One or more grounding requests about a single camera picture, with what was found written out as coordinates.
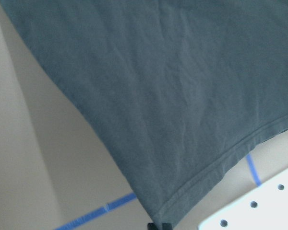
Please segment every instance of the hole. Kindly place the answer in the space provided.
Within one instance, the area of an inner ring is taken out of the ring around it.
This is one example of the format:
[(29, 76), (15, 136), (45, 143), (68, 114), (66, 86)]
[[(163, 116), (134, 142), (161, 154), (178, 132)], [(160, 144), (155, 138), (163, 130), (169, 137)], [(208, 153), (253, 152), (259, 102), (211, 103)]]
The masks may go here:
[(252, 201), (252, 202), (251, 202), (251, 207), (257, 207), (257, 206), (258, 206), (258, 204), (257, 204), (256, 201)]
[(220, 225), (221, 225), (222, 227), (227, 227), (228, 222), (223, 219), (223, 220), (221, 220)]
[(285, 186), (283, 186), (282, 184), (279, 184), (277, 187), (279, 190), (284, 190)]

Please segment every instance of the white panel with holes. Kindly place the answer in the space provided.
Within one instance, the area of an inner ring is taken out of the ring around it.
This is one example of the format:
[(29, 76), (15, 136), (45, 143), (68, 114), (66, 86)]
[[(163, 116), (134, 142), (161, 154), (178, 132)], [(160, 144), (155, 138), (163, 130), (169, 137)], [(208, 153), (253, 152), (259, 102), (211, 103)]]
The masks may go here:
[(288, 168), (204, 220), (198, 229), (288, 230)]

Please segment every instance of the blue tape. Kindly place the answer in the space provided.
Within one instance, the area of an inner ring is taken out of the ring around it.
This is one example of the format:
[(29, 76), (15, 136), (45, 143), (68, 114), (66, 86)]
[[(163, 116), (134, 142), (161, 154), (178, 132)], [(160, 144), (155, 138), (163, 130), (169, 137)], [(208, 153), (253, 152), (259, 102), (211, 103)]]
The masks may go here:
[(251, 154), (248, 154), (248, 155), (246, 156), (246, 159), (247, 159), (247, 161), (248, 161), (249, 168), (250, 168), (250, 170), (251, 170), (251, 173), (252, 173), (252, 176), (253, 176), (253, 179), (254, 179), (256, 185), (257, 185), (257, 186), (261, 186), (262, 183), (261, 183), (261, 181), (260, 181), (260, 179), (259, 179), (259, 176), (258, 176), (258, 173), (257, 173), (257, 171), (256, 171), (255, 165), (254, 165), (254, 163), (253, 163), (253, 159), (252, 159), (252, 157), (251, 157)]
[(86, 224), (89, 221), (92, 221), (104, 214), (107, 214), (110, 211), (115, 210), (118, 207), (121, 207), (125, 204), (127, 204), (130, 201), (133, 201), (136, 199), (136, 195), (134, 193), (127, 194), (126, 196), (119, 198), (111, 203), (108, 203), (104, 207), (100, 207), (92, 212), (89, 212), (81, 217), (78, 217), (77, 219), (72, 220), (71, 222), (64, 224), (55, 230), (72, 230), (75, 229), (83, 224)]

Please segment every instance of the black object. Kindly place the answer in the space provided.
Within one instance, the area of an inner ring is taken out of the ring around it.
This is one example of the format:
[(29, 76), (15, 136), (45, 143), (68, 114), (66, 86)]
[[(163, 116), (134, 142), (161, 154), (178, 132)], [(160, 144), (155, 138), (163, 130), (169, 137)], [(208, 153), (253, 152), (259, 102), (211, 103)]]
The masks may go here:
[[(159, 229), (157, 228), (157, 226), (154, 223), (148, 223), (147, 230), (159, 230)], [(173, 228), (172, 228), (171, 224), (163, 223), (161, 230), (173, 230)]]

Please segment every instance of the t-shirt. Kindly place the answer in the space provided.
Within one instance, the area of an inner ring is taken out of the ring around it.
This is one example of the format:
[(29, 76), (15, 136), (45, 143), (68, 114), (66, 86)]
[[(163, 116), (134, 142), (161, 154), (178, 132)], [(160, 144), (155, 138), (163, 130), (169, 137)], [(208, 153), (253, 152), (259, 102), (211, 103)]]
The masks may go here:
[(288, 0), (0, 2), (159, 228), (288, 129)]

